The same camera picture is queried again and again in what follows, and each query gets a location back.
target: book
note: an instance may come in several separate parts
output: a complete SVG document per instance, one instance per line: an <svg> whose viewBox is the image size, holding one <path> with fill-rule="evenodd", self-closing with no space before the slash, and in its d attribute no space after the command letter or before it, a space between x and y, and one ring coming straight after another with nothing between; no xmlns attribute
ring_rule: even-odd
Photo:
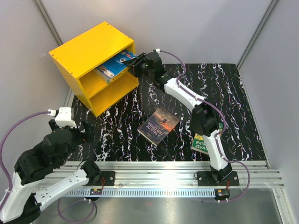
<svg viewBox="0 0 299 224"><path fill-rule="evenodd" d="M157 109L137 130L155 146L174 129L179 118L164 108Z"/></svg>
<svg viewBox="0 0 299 224"><path fill-rule="evenodd" d="M222 123L219 123L219 130L220 131L223 130L223 124ZM203 154L209 155L209 153L207 152L207 148L206 148L206 144L205 144L204 139L202 138L201 135L199 135L197 133L195 133L191 149L193 149L195 151L199 151Z"/></svg>
<svg viewBox="0 0 299 224"><path fill-rule="evenodd" d="M131 60L134 57L136 57L135 54L127 50L123 50L122 52L105 61L103 64L96 67L95 69L98 75L106 83L110 83L118 74L120 74L125 68L127 68L127 66L123 64L123 62Z"/></svg>

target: black marble tabletop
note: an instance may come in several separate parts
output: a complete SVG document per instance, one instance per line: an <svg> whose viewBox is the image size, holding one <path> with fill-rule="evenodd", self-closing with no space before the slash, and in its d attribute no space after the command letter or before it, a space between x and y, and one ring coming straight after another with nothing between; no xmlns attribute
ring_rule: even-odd
<svg viewBox="0 0 299 224"><path fill-rule="evenodd" d="M221 137L230 160L266 160L256 125L235 64L186 64L181 82L197 94L212 97L225 116L227 130ZM166 64L178 74L180 64ZM139 86L99 117L95 117L76 97L74 119L87 119L95 126L95 142L76 150L70 161L208 161L207 155L191 150L191 113L174 97L156 89L146 77ZM180 123L158 145L152 145L137 128L159 107L180 118Z"/></svg>

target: yellow box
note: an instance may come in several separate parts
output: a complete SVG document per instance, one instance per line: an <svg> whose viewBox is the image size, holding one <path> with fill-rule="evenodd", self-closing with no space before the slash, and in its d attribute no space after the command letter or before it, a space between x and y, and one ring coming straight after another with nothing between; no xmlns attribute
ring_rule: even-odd
<svg viewBox="0 0 299 224"><path fill-rule="evenodd" d="M134 41L103 22L49 53L74 94L99 116L138 86L127 70L109 84L94 70L124 49L135 53Z"/></svg>

